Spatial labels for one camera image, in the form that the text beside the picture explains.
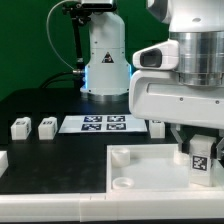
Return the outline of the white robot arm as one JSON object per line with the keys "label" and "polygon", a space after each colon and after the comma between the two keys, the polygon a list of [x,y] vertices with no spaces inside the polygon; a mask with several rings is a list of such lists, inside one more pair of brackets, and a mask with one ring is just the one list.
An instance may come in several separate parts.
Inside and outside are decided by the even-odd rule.
{"label": "white robot arm", "polygon": [[147,0],[148,11],[169,25],[167,41],[134,53],[129,110],[171,125],[217,129],[215,157],[224,158],[224,0]]}

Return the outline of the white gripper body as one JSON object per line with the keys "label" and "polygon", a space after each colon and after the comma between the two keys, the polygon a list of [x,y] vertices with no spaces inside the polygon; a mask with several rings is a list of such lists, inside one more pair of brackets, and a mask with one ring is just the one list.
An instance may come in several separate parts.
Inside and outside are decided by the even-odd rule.
{"label": "white gripper body", "polygon": [[134,53],[129,110],[136,118],[224,129],[224,87],[187,86],[173,71],[179,43],[156,44]]}

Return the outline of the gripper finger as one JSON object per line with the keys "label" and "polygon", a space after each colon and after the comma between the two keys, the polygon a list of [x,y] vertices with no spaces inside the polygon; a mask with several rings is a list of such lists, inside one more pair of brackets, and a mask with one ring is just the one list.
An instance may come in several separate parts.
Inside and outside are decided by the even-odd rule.
{"label": "gripper finger", "polygon": [[170,130],[178,143],[179,152],[187,154],[187,137],[183,131],[182,126],[180,124],[172,124]]}
{"label": "gripper finger", "polygon": [[222,160],[224,157],[224,130],[219,130],[216,144],[217,159]]}

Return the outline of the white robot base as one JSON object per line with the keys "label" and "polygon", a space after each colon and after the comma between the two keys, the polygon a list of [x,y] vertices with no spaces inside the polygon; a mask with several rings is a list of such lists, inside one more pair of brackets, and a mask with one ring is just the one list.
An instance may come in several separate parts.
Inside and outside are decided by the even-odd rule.
{"label": "white robot base", "polygon": [[117,100],[128,94],[131,78],[125,57],[125,24],[112,12],[93,13],[90,18],[90,60],[80,91],[97,101]]}

